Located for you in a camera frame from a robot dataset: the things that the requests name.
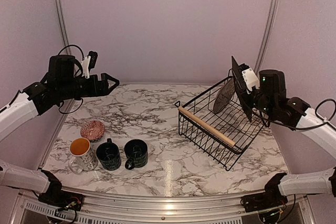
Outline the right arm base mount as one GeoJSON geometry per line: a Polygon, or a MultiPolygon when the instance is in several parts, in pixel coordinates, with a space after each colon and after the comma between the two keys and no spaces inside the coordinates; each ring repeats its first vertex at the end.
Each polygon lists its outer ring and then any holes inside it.
{"type": "Polygon", "coordinates": [[[286,196],[280,193],[278,185],[287,173],[277,173],[264,186],[264,192],[242,196],[240,204],[246,212],[260,211],[285,205],[286,196]]]}

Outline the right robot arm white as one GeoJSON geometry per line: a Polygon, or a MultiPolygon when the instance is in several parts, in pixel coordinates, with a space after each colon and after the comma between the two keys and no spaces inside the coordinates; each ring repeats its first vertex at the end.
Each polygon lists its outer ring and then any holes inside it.
{"type": "MultiPolygon", "coordinates": [[[[319,147],[335,157],[335,126],[299,97],[286,97],[285,75],[278,70],[252,69],[241,72],[244,87],[239,100],[250,119],[254,114],[265,126],[276,124],[299,132],[310,139],[308,147],[319,147]]],[[[304,174],[277,173],[265,185],[263,193],[242,198],[246,210],[258,210],[287,202],[290,195],[335,195],[335,168],[304,174]]]]}

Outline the aluminium frame post right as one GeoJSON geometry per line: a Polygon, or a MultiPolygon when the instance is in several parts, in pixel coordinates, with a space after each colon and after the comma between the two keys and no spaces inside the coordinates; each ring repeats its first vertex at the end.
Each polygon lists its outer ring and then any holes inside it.
{"type": "Polygon", "coordinates": [[[275,23],[279,0],[270,0],[269,11],[266,19],[265,30],[262,36],[258,57],[255,63],[254,70],[259,71],[263,65],[263,61],[266,57],[266,52],[272,32],[272,28],[275,23]]]}

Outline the white patterned mug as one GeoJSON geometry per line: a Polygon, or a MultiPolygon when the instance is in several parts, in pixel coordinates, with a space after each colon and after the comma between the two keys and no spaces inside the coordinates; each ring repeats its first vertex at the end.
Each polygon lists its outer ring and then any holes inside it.
{"type": "Polygon", "coordinates": [[[89,172],[98,166],[97,157],[88,139],[78,138],[74,140],[69,146],[69,151],[72,157],[68,161],[68,167],[74,174],[79,175],[82,172],[89,172]]]}

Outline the aluminium frame post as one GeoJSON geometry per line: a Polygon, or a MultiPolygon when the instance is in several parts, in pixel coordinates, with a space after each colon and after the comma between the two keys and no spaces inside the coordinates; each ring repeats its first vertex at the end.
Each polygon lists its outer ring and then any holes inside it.
{"type": "Polygon", "coordinates": [[[69,39],[68,39],[68,34],[67,34],[67,29],[66,29],[66,22],[65,22],[63,7],[62,7],[62,1],[54,0],[54,2],[55,2],[57,20],[58,20],[62,42],[64,46],[67,46],[69,45],[69,39]]]}
{"type": "Polygon", "coordinates": [[[259,71],[263,65],[263,61],[266,57],[266,52],[272,32],[272,28],[275,23],[279,0],[270,0],[269,11],[266,19],[265,30],[262,36],[258,57],[255,63],[254,70],[259,71]]]}

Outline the square patterned plate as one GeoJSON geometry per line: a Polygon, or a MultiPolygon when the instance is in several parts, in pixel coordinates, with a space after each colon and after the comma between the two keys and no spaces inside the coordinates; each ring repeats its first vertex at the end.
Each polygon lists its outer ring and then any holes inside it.
{"type": "Polygon", "coordinates": [[[232,73],[235,85],[235,91],[239,99],[240,105],[245,113],[249,122],[252,121],[252,108],[253,108],[253,98],[252,95],[248,93],[247,85],[244,80],[242,72],[248,70],[250,67],[245,63],[239,65],[235,60],[234,56],[232,59],[232,73]]]}

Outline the aluminium frame post left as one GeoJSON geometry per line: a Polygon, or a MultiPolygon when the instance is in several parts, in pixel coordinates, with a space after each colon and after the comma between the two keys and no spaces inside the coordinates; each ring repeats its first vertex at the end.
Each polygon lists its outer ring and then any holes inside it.
{"type": "Polygon", "coordinates": [[[65,22],[63,7],[62,7],[62,1],[54,0],[54,2],[55,2],[57,20],[58,20],[62,42],[64,46],[67,46],[69,45],[69,39],[68,39],[68,34],[67,34],[67,29],[66,29],[66,22],[65,22]]]}

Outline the red white patterned bowl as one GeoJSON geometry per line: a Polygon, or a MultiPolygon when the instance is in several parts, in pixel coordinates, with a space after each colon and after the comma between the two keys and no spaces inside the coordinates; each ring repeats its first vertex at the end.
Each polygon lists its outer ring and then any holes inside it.
{"type": "Polygon", "coordinates": [[[80,129],[80,135],[90,142],[99,141],[105,133],[105,126],[102,122],[92,120],[86,122],[80,129]]]}

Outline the aluminium front table rail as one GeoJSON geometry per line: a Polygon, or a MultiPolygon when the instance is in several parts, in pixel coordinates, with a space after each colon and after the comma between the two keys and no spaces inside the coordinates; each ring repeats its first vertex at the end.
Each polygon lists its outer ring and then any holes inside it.
{"type": "Polygon", "coordinates": [[[56,207],[20,191],[10,223],[261,223],[279,216],[279,223],[315,223],[308,197],[290,196],[285,205],[246,212],[247,193],[215,196],[159,197],[99,193],[65,188],[83,196],[79,211],[56,212],[56,207]]]}

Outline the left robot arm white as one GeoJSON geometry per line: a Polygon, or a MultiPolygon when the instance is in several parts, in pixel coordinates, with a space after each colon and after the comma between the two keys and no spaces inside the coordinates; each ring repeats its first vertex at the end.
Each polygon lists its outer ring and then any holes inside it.
{"type": "MultiPolygon", "coordinates": [[[[1,108],[1,140],[19,127],[43,115],[67,100],[105,97],[120,81],[107,73],[90,74],[97,58],[92,52],[81,61],[72,55],[55,55],[49,59],[47,73],[41,81],[19,90],[10,103],[1,108]]],[[[48,171],[32,170],[1,161],[1,185],[45,193],[54,205],[66,202],[60,181],[48,171]]]]}

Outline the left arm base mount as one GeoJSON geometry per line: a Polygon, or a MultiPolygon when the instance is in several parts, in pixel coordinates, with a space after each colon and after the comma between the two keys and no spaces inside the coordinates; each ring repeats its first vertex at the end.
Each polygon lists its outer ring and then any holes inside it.
{"type": "Polygon", "coordinates": [[[47,176],[50,184],[45,193],[39,194],[38,201],[58,207],[61,210],[65,210],[68,205],[75,202],[75,205],[69,208],[76,211],[81,210],[83,204],[82,194],[64,191],[61,182],[54,174],[43,169],[40,171],[47,176]]]}

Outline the dark blue mug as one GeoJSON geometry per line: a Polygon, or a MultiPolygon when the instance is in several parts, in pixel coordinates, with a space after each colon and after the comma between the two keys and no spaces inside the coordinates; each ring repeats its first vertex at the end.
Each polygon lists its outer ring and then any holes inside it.
{"type": "Polygon", "coordinates": [[[121,166],[119,148],[111,138],[98,146],[96,156],[105,170],[116,170],[121,166]]]}

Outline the black round plate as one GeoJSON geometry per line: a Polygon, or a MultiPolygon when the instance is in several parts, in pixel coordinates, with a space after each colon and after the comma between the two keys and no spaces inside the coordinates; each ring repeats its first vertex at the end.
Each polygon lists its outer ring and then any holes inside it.
{"type": "Polygon", "coordinates": [[[219,90],[214,102],[213,112],[215,114],[222,112],[230,103],[234,93],[235,93],[234,79],[230,78],[219,90]]]}

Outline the dark green mug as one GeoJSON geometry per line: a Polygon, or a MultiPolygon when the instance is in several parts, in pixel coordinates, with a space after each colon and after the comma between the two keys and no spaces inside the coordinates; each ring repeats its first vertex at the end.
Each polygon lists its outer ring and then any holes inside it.
{"type": "Polygon", "coordinates": [[[128,141],[124,146],[124,153],[127,157],[124,165],[127,170],[144,167],[148,162],[148,146],[143,140],[128,141]]]}

